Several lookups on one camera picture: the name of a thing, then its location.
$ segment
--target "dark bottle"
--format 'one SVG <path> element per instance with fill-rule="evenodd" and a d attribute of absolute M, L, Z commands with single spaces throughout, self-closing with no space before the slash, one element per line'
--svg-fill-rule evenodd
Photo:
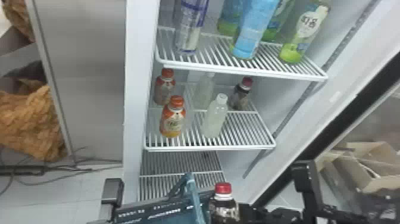
<path fill-rule="evenodd" d="M 230 183 L 216 183 L 215 195 L 209 204 L 211 224 L 240 223 L 239 205 L 232 197 Z"/>
<path fill-rule="evenodd" d="M 232 95 L 229 97 L 228 105 L 235 110 L 246 110 L 252 85 L 253 80 L 250 77 L 244 77 L 242 83 L 235 86 Z"/>

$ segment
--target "bottle with red cap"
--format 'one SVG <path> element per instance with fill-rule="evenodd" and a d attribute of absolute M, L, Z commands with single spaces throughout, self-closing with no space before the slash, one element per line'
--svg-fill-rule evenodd
<path fill-rule="evenodd" d="M 154 102 L 158 105 L 166 105 L 170 102 L 171 93 L 175 87 L 174 70 L 162 69 L 154 85 Z"/>
<path fill-rule="evenodd" d="M 253 80 L 250 77 L 244 77 L 242 83 L 235 86 L 232 95 L 229 97 L 228 105 L 235 110 L 246 110 L 252 85 Z"/>
<path fill-rule="evenodd" d="M 165 105 L 162 110 L 160 132 L 167 138 L 174 138 L 181 133 L 186 117 L 183 103 L 183 97 L 173 95 L 170 99 L 170 103 Z"/>
<path fill-rule="evenodd" d="M 210 199 L 209 210 L 211 224 L 237 224 L 240 222 L 239 205 L 232 197 L 230 183 L 216 183 L 215 196 Z"/>

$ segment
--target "black frame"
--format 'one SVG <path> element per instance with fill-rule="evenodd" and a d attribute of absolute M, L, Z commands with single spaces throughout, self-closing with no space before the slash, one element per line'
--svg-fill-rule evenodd
<path fill-rule="evenodd" d="M 362 114 L 400 80 L 400 53 L 397 53 L 355 99 L 327 125 L 313 142 L 296 158 L 314 160 L 341 133 L 347 130 Z M 264 207 L 292 180 L 289 165 L 274 183 L 253 203 L 254 207 Z"/>

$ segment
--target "clear bottle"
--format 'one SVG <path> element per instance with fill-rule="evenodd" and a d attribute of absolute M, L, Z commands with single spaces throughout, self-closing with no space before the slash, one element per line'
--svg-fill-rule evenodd
<path fill-rule="evenodd" d="M 172 91 L 175 87 L 174 70 L 162 69 L 161 75 L 155 80 L 153 100 L 158 105 L 170 102 Z"/>
<path fill-rule="evenodd" d="M 206 73 L 196 85 L 193 103 L 196 109 L 206 110 L 213 96 L 215 83 L 213 81 L 215 73 Z"/>
<path fill-rule="evenodd" d="M 203 121 L 203 135 L 207 138 L 216 138 L 221 132 L 226 114 L 228 113 L 228 96 L 218 94 L 217 98 L 210 103 Z"/>
<path fill-rule="evenodd" d="M 186 110 L 183 108 L 183 97 L 174 95 L 170 103 L 164 106 L 160 120 L 160 132 L 167 138 L 180 135 L 185 123 Z"/>
<path fill-rule="evenodd" d="M 298 18 L 294 34 L 289 42 L 286 42 L 279 57 L 288 63 L 301 61 L 310 43 L 320 31 L 322 22 L 330 11 L 330 0 L 310 0 L 304 9 L 304 13 Z"/>
<path fill-rule="evenodd" d="M 240 23 L 230 44 L 230 52 L 235 57 L 254 57 L 278 2 L 279 0 L 247 0 L 243 3 Z"/>
<path fill-rule="evenodd" d="M 243 11 L 243 0 L 225 0 L 217 28 L 222 35 L 233 36 Z"/>
<path fill-rule="evenodd" d="M 238 83 L 229 97 L 229 106 L 235 110 L 245 110 L 249 104 L 249 93 L 253 85 L 250 77 L 244 77 L 241 83 Z"/>
<path fill-rule="evenodd" d="M 216 183 L 215 196 L 208 204 L 211 224 L 238 224 L 240 223 L 239 205 L 232 197 L 230 183 Z"/>
<path fill-rule="evenodd" d="M 288 19 L 290 12 L 295 5 L 296 0 L 280 0 L 278 7 L 275 10 L 274 16 L 272 16 L 270 23 L 265 30 L 262 41 L 273 41 L 276 34 L 280 31 L 286 19 Z"/>
<path fill-rule="evenodd" d="M 204 25 L 209 0 L 181 0 L 175 5 L 174 47 L 178 54 L 193 55 Z"/>

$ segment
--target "white plastic bottle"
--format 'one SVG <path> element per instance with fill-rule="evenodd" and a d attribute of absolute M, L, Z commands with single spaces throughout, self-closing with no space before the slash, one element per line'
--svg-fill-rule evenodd
<path fill-rule="evenodd" d="M 227 100 L 227 95 L 218 94 L 217 98 L 211 102 L 208 107 L 202 128 L 203 135 L 207 138 L 215 138 L 219 136 L 226 114 L 228 113 L 228 105 L 226 105 Z"/>
<path fill-rule="evenodd" d="M 203 75 L 196 85 L 193 103 L 195 109 L 206 110 L 213 96 L 215 83 L 213 81 L 215 73 L 206 73 Z"/>

